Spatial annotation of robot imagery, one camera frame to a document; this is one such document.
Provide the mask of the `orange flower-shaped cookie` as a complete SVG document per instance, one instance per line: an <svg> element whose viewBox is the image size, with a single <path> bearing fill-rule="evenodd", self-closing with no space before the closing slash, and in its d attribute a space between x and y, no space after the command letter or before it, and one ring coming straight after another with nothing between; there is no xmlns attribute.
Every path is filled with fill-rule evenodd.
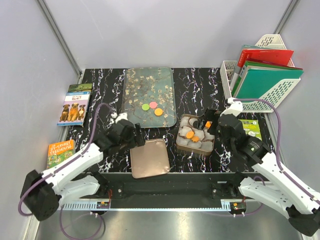
<svg viewBox="0 0 320 240"><path fill-rule="evenodd" d="M212 125L212 123L210 121L207 121L205 123L205 127L208 128L208 129L211 127L211 125Z"/></svg>

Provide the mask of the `black sandwich cookie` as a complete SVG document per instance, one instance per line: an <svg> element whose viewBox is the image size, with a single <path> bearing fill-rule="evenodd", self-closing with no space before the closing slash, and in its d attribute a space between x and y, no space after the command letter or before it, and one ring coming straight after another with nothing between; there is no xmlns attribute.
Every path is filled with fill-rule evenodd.
<svg viewBox="0 0 320 240"><path fill-rule="evenodd" d="M195 128L195 129L198 129L199 126L200 126L200 121L198 121L197 119L193 122L192 126Z"/></svg>

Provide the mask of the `orange fish-shaped cookie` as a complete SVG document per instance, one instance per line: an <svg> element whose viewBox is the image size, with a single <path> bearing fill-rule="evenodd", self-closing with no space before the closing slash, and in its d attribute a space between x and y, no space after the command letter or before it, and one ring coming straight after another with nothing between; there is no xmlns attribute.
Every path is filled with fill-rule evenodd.
<svg viewBox="0 0 320 240"><path fill-rule="evenodd" d="M198 136L194 135L194 136L191 138L191 140L192 140L194 143L197 143L197 142L200 141L200 138L199 138Z"/></svg>

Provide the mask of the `orange round striped cookie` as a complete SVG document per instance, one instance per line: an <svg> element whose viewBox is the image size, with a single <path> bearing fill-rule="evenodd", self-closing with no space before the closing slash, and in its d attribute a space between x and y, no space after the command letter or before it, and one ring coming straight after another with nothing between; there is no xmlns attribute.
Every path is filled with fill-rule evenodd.
<svg viewBox="0 0 320 240"><path fill-rule="evenodd" d="M185 137L187 139L192 139L194 137L195 133L193 131L189 131L186 133Z"/></svg>

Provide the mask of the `rose gold tin box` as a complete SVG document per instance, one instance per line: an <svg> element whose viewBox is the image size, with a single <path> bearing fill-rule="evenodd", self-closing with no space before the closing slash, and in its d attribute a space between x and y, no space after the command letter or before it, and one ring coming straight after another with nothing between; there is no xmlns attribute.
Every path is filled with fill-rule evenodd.
<svg viewBox="0 0 320 240"><path fill-rule="evenodd" d="M199 117L183 114L176 137L176 148L180 151L209 156L214 150L215 135L209 133L212 121L207 121L203 129L197 129Z"/></svg>

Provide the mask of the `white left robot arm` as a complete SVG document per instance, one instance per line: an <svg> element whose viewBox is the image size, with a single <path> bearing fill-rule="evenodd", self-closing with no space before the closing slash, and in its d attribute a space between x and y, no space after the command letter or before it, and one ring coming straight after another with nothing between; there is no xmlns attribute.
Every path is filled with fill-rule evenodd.
<svg viewBox="0 0 320 240"><path fill-rule="evenodd" d="M76 179L78 175L121 150L130 150L146 143L139 123L121 113L112 127L90 139L83 149L62 163L37 172L30 171L24 180L18 212L25 216L22 205L38 221L51 217L63 204L85 196L103 198L108 193L108 181L97 173Z"/></svg>

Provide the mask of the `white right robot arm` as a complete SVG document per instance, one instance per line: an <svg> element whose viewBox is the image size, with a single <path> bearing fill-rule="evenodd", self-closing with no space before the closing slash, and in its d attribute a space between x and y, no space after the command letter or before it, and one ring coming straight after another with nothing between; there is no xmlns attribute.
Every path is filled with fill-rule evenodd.
<svg viewBox="0 0 320 240"><path fill-rule="evenodd" d="M246 134L237 118L246 101L245 98L228 98L224 111L207 109L195 127L202 130L211 122L208 132L216 134L236 160L266 177L277 189L236 172L217 189L217 196L229 195L235 199L243 196L259 201L282 214L298 232L311 237L320 229L320 193L281 163L279 150L272 152L262 140Z"/></svg>

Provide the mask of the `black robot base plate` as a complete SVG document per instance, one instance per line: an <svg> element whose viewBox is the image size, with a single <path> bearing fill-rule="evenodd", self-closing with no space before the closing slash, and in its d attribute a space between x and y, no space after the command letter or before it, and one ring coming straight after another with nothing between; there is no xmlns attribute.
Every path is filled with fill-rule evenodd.
<svg viewBox="0 0 320 240"><path fill-rule="evenodd" d="M199 210L221 208L221 200L244 197L230 183L238 173L167 173L133 178L130 173L101 173L102 185L112 192L117 210Z"/></svg>

